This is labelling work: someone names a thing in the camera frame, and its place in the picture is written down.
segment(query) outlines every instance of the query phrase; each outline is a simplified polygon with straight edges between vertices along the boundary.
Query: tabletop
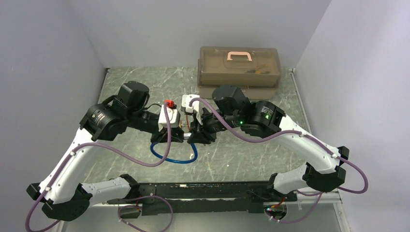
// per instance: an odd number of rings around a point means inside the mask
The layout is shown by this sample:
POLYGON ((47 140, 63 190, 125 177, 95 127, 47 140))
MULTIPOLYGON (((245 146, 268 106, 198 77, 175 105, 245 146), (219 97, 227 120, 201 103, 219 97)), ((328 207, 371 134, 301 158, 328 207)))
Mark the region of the tabletop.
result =
MULTIPOLYGON (((101 91, 100 102, 116 94, 123 83, 137 81, 149 87, 148 105, 171 99, 179 107, 183 94, 198 94, 196 78, 196 67, 110 68, 101 91)), ((294 81, 286 68, 282 69, 279 91, 270 101, 307 130, 294 81)), ((155 113, 159 110, 156 106, 150 108, 150 111, 155 113)), ((150 137, 151 135, 146 132, 128 128, 110 145, 136 159, 155 163, 159 159, 149 150, 150 137)), ((165 147, 166 144, 158 144, 155 149, 159 154, 163 154, 165 147)), ((287 172, 304 163, 297 155, 274 140, 251 144, 236 138, 228 131, 218 133, 213 144, 197 145, 197 149, 198 159, 193 163, 164 162, 155 168, 140 166, 111 151, 103 150, 90 171, 86 173, 85 182, 101 182, 121 174, 129 174, 140 183, 268 180, 273 173, 287 172)), ((168 157, 188 160, 190 156, 189 144, 172 143, 168 157)))

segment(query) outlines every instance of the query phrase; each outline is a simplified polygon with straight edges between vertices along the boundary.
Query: black cable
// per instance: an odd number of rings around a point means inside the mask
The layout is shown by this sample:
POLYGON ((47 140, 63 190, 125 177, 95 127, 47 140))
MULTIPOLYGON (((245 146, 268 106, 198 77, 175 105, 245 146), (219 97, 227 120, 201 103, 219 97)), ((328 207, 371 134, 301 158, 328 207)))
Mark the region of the black cable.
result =
POLYGON ((104 101, 101 102, 101 104, 103 105, 107 105, 108 103, 110 103, 112 100, 114 100, 115 95, 111 95, 109 96, 107 99, 105 99, 104 101))
POLYGON ((285 216, 286 216, 286 212, 283 211, 268 211, 268 210, 264 210, 266 214, 268 214, 269 216, 273 217, 276 220, 282 220, 285 216))
POLYGON ((156 106, 162 107, 160 104, 157 104, 157 103, 152 103, 151 105, 149 105, 149 107, 145 108, 145 110, 148 110, 148 109, 149 109, 149 108, 151 108, 151 106, 153 106, 153 105, 156 105, 156 106))
POLYGON ((145 109, 146 109, 145 106, 148 104, 148 101, 149 101, 149 93, 146 95, 144 105, 141 107, 141 109, 135 110, 135 111, 130 111, 130 112, 131 112, 132 114, 138 114, 138 113, 140 113, 141 111, 145 110, 145 109))
POLYGON ((246 193, 249 194, 249 195, 253 195, 253 196, 255 196, 255 197, 257 197, 257 198, 259 198, 259 199, 261 199, 261 200, 264 200, 264 201, 270 201, 270 200, 271 200, 271 198, 261 197, 261 196, 259 196, 258 194, 254 193, 254 192, 252 192, 252 191, 250 191, 250 190, 246 191, 246 193))

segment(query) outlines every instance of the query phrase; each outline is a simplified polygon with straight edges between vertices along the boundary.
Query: cable clip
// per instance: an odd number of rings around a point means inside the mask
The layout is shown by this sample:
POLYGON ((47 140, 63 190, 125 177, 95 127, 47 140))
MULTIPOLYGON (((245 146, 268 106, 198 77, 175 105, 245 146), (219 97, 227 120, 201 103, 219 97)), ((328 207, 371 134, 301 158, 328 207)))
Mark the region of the cable clip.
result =
POLYGON ((165 102, 168 103, 167 106, 168 106, 169 108, 171 108, 171 109, 174 108, 174 101, 172 101, 172 100, 165 100, 165 102))
POLYGON ((299 137, 301 137, 301 138, 302 138, 303 136, 305 136, 305 135, 307 135, 307 134, 308 134, 307 132, 303 132, 303 131, 301 131, 301 132, 300 132, 299 137))

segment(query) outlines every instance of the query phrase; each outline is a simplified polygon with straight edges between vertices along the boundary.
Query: translucent brown box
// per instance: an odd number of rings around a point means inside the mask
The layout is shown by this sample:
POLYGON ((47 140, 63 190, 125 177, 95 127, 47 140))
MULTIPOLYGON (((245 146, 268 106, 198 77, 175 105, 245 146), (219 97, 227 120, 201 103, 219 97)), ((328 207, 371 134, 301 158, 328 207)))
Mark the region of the translucent brown box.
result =
POLYGON ((274 48, 201 47, 198 89, 211 98, 215 88, 240 87, 250 99, 270 99, 278 90, 280 62, 274 48))

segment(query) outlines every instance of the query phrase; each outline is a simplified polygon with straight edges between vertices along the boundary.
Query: purple cable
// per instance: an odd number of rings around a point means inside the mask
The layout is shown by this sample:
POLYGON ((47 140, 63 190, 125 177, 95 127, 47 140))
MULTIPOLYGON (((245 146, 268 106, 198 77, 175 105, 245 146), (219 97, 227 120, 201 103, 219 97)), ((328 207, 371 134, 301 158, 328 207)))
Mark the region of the purple cable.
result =
MULTIPOLYGON (((272 218, 272 220, 278 222, 278 223, 284 223, 284 224, 292 224, 292 223, 298 223, 300 221, 305 220, 307 217, 309 217, 309 215, 313 212, 313 210, 315 210, 316 206, 318 206, 319 200, 322 197, 322 193, 319 193, 319 197, 317 198, 317 200, 315 201, 315 203, 313 204, 313 206, 309 209, 309 212, 307 212, 303 217, 293 220, 293 221, 282 221, 282 220, 277 220, 272 218)), ((266 216, 270 219, 271 216, 269 216, 266 211, 265 211, 266 216)))
MULTIPOLYGON (((229 124, 225 122, 225 120, 219 115, 219 113, 218 113, 218 112, 212 107, 212 105, 209 104, 209 102, 207 102, 205 99, 202 99, 202 98, 193 98, 193 99, 190 101, 190 106, 192 106, 192 103, 195 102, 195 101, 200 101, 200 102, 202 102, 204 105, 206 105, 206 106, 209 108, 209 110, 215 115, 215 117, 217 117, 217 119, 222 123, 222 125, 223 125, 228 131, 230 131, 232 134, 234 134, 234 135, 235 135, 236 137, 238 137, 239 139, 242 139, 243 141, 246 141, 246 142, 249 142, 249 143, 262 143, 262 142, 268 141, 268 140, 270 140, 270 139, 276 138, 276 137, 278 137, 278 136, 281 136, 281 135, 284 135, 284 134, 289 134, 289 133, 297 134, 297 135, 302 135, 302 132, 301 132, 301 131, 297 131, 297 130, 295 130, 295 131, 294 131, 294 130, 284 130, 284 131, 280 131, 280 132, 278 132, 278 133, 272 134, 272 135, 270 135, 270 136, 268 136, 268 137, 266 137, 266 138, 250 139, 250 138, 248 138, 248 137, 245 137, 245 136, 239 134, 239 133, 236 132, 234 129, 232 129, 232 127, 229 126, 229 124)), ((314 143, 316 143, 318 146, 320 146, 321 148, 323 148, 329 155, 333 155, 333 152, 332 152, 329 148, 327 148, 323 143, 321 143, 319 140, 317 140, 315 137, 313 137, 313 136, 311 136, 311 135, 308 135, 308 134, 304 135, 304 137, 310 139, 311 141, 313 141, 314 143)), ((363 187, 362 190, 351 190, 351 189, 347 189, 347 188, 343 188, 343 187, 338 187, 338 188, 339 188, 340 190, 347 191, 347 192, 351 192, 351 193, 356 193, 356 194, 361 194, 361 193, 366 192, 367 189, 368 189, 368 180, 367 180, 367 177, 366 177, 365 173, 364 173, 359 167, 357 167, 356 165, 354 165, 352 162, 350 162, 350 161, 348 161, 348 160, 346 160, 346 159, 344 159, 344 158, 342 158, 342 157, 339 157, 339 156, 337 157, 337 159, 339 159, 339 160, 342 161, 342 162, 347 163, 347 164, 350 165, 352 168, 356 169, 356 170, 360 173, 360 175, 362 176, 362 178, 363 178, 363 180, 364 180, 364 182, 365 182, 365 186, 363 187)))
POLYGON ((322 192, 317 192, 317 193, 309 194, 309 193, 301 192, 301 191, 299 191, 299 190, 296 190, 296 192, 299 193, 299 194, 302 194, 302 195, 304 195, 304 196, 307 196, 307 197, 314 197, 314 196, 317 196, 317 195, 322 194, 322 192))
MULTIPOLYGON (((63 170, 63 168, 65 167, 65 165, 67 165, 67 163, 68 163, 68 161, 71 159, 71 157, 72 157, 72 156, 67 156, 67 157, 63 160, 63 162, 61 163, 61 165, 59 166, 59 168, 57 168, 56 174, 51 178, 50 182, 48 182, 47 187, 50 188, 50 187, 53 185, 53 183, 54 183, 55 180, 57 179, 58 175, 61 173, 61 171, 63 170)), ((42 230, 39 230, 39 231, 33 231, 33 230, 31 230, 31 228, 30 228, 31 215, 33 214, 33 212, 34 212, 35 208, 37 207, 37 205, 39 204, 40 200, 47 194, 47 192, 48 192, 47 190, 44 190, 44 191, 40 194, 40 196, 36 199, 36 201, 34 202, 34 205, 31 207, 31 209, 29 210, 29 213, 27 214, 27 217, 26 217, 26 223, 25 223, 27 232, 44 232, 44 231, 47 231, 47 230, 51 229, 53 226, 57 225, 57 223, 60 222, 60 220, 57 220, 57 221, 53 222, 53 224, 51 224, 51 225, 49 225, 48 227, 46 227, 46 228, 44 228, 44 229, 42 229, 42 230)))
MULTIPOLYGON (((160 199, 161 201, 165 202, 165 203, 168 205, 169 209, 171 210, 171 219, 169 220, 168 225, 167 225, 164 229, 162 229, 160 232, 166 231, 166 230, 171 226, 172 220, 174 219, 174 211, 172 210, 171 204, 169 204, 169 202, 167 202, 167 200, 165 200, 164 198, 159 197, 159 196, 144 196, 144 197, 138 197, 138 198, 129 199, 128 201, 137 201, 137 200, 145 199, 145 198, 157 198, 157 199, 160 199)), ((138 227, 132 225, 131 223, 129 223, 129 222, 127 222, 126 220, 124 220, 124 219, 121 218, 121 216, 120 216, 121 211, 122 211, 123 209, 125 209, 125 208, 131 208, 131 207, 134 208, 135 205, 126 205, 126 206, 121 207, 121 208, 118 210, 118 218, 120 219, 121 222, 123 222, 123 223, 125 223, 125 224, 131 226, 132 228, 134 228, 134 229, 136 229, 136 230, 138 230, 138 231, 140 231, 140 232, 147 232, 147 231, 144 231, 144 230, 142 230, 142 229, 140 229, 140 228, 138 228, 138 227)))
MULTIPOLYGON (((85 144, 81 144, 81 145, 77 146, 76 148, 74 148, 74 149, 73 149, 73 152, 77 152, 77 151, 79 151, 81 148, 83 148, 83 147, 85 147, 85 146, 99 146, 99 147, 103 147, 103 148, 106 148, 106 149, 108 149, 108 150, 111 150, 111 151, 113 151, 113 152, 115 152, 115 153, 121 155, 122 157, 125 157, 125 158, 131 160, 132 162, 138 163, 138 164, 140 164, 140 165, 142 165, 142 166, 146 166, 146 167, 157 167, 157 166, 159 166, 159 165, 161 165, 162 163, 165 162, 165 159, 168 157, 169 150, 170 150, 170 148, 171 148, 171 122, 170 122, 170 120, 169 120, 169 116, 168 116, 168 112, 167 112, 167 107, 166 107, 167 105, 168 105, 168 103, 165 102, 165 103, 164 103, 164 112, 165 112, 165 120, 166 120, 166 122, 167 122, 167 147, 166 147, 165 154, 164 154, 163 158, 162 158, 159 162, 157 162, 157 163, 145 163, 145 162, 139 161, 139 160, 137 160, 137 159, 135 159, 135 158, 133 158, 133 157, 131 157, 131 156, 125 154, 124 152, 122 152, 122 151, 120 151, 120 150, 118 150, 118 149, 115 149, 115 148, 113 148, 113 147, 111 147, 111 146, 108 146, 108 145, 105 145, 105 144, 100 144, 100 143, 85 143, 85 144)), ((72 157, 71 155, 68 155, 68 156, 63 160, 63 162, 61 163, 61 165, 59 166, 59 168, 57 168, 56 172, 54 173, 53 177, 50 179, 50 182, 48 182, 47 187, 51 187, 51 186, 54 184, 54 182, 55 182, 55 180, 57 179, 58 175, 60 175, 61 171, 62 171, 62 170, 64 169, 64 167, 67 165, 67 163, 68 163, 68 161, 71 159, 71 157, 72 157)), ((31 207, 31 209, 29 210, 29 213, 28 213, 27 216, 26 216, 26 222, 25 222, 25 226, 26 226, 27 232, 44 232, 44 231, 47 231, 47 230, 51 229, 53 226, 57 225, 57 223, 60 222, 59 220, 57 220, 57 221, 53 222, 53 224, 51 224, 50 226, 48 226, 48 227, 46 227, 46 228, 44 228, 44 229, 42 229, 42 230, 39 230, 39 231, 33 231, 33 230, 31 230, 31 228, 30 228, 31 215, 33 214, 33 212, 34 212, 35 208, 37 207, 37 205, 39 204, 40 200, 47 194, 47 192, 48 192, 47 190, 44 190, 44 191, 40 194, 40 196, 36 199, 36 201, 34 202, 34 205, 31 207)))

